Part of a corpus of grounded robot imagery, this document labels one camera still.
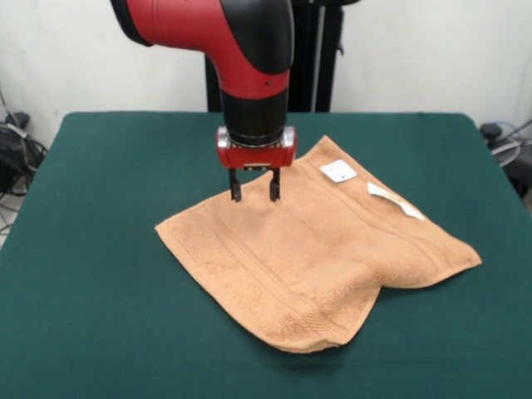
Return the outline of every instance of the orange towel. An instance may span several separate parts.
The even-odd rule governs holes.
[[[330,180],[320,168],[337,160],[357,176]],[[346,344],[381,287],[427,287],[481,263],[401,197],[405,209],[370,195],[368,183],[391,191],[327,137],[283,171],[277,203],[269,179],[244,185],[239,204],[225,192],[156,230],[227,313],[283,351]]]

